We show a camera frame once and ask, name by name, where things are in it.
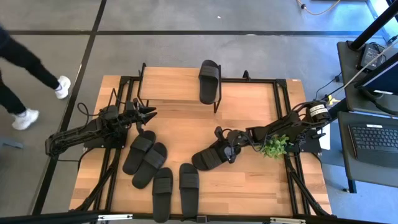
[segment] person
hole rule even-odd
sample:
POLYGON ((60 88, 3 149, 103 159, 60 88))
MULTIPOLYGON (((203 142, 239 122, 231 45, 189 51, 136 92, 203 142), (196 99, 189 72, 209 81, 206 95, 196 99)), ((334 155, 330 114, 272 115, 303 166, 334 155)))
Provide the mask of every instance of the person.
MULTIPOLYGON (((25 46, 14 40, 6 30, 0 26, 0 57, 19 67, 25 68, 31 75, 44 85, 55 90, 58 99, 68 96, 70 80, 65 76, 55 78, 42 64, 40 59, 25 46)), ((39 111, 26 108, 20 99, 4 84, 0 70, 0 105, 12 114, 15 121, 12 127, 25 130, 39 117, 39 111)))

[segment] keyboard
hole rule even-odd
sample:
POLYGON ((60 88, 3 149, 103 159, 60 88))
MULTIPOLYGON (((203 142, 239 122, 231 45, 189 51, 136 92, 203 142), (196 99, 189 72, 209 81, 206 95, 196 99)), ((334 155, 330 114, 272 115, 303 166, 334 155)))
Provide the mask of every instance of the keyboard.
POLYGON ((385 167, 398 167, 398 126, 350 124, 357 160, 385 167))

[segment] monitor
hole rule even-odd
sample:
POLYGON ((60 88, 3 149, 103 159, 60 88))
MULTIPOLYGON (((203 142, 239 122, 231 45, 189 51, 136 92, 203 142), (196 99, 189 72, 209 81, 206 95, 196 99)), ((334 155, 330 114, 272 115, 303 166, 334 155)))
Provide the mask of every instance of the monitor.
POLYGON ((355 84, 373 93, 398 95, 398 53, 355 84))

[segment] potted plant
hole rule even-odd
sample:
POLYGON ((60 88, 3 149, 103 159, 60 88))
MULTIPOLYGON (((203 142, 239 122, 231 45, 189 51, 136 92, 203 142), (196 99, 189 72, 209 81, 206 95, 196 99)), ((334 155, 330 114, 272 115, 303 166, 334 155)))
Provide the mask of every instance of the potted plant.
POLYGON ((270 140, 267 140, 265 145, 260 148, 259 152, 273 159, 280 159, 281 155, 286 154, 285 147, 287 145, 287 137, 285 134, 279 136, 277 134, 273 135, 270 140))

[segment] white sneaker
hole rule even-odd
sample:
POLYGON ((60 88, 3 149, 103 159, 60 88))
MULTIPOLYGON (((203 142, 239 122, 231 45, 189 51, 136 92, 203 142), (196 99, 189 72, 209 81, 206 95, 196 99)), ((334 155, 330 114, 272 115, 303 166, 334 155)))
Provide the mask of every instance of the white sneaker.
POLYGON ((62 100, 69 94, 68 90, 70 87, 70 80, 68 77, 61 75, 58 79, 58 82, 60 83, 61 89, 55 90, 55 96, 57 96, 58 99, 62 100))
POLYGON ((15 117, 15 121, 13 122, 12 127, 16 130, 21 131, 27 129, 39 117, 39 111, 37 110, 26 109, 24 113, 24 116, 13 115, 15 117))

